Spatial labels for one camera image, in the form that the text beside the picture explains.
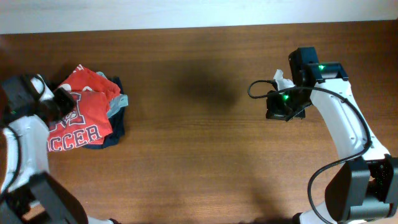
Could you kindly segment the orange soccer t-shirt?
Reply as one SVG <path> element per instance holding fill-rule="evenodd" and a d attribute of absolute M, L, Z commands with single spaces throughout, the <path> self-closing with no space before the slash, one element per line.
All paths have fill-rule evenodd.
<path fill-rule="evenodd" d="M 72 112 L 50 127 L 49 152 L 69 151 L 103 138 L 113 132 L 107 111 L 109 101 L 104 93 L 78 91 L 70 93 L 75 100 Z"/>

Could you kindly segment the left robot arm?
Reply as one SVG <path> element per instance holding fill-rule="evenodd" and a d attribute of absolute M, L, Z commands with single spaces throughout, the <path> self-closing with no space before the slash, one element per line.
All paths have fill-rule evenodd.
<path fill-rule="evenodd" d="M 1 223 L 114 223 L 86 214 L 81 203 L 49 171 L 49 127 L 76 105 L 63 89 L 52 91 L 39 74 L 1 84 L 6 96 L 1 131 L 6 173 L 1 186 Z"/>

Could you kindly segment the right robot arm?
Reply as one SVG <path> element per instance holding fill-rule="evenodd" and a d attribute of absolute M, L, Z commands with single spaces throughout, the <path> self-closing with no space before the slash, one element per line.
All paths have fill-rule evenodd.
<path fill-rule="evenodd" d="M 397 158 L 377 139 L 359 109 L 342 64 L 321 63 L 314 47 L 299 47 L 289 55 L 292 79 L 276 71 L 266 95 L 268 119 L 304 118 L 314 106 L 335 143 L 338 160 L 319 168 L 308 181 L 312 194 L 315 179 L 324 171 L 340 169 L 325 189 L 325 199 L 294 215 L 293 223 L 369 223 L 397 213 Z"/>

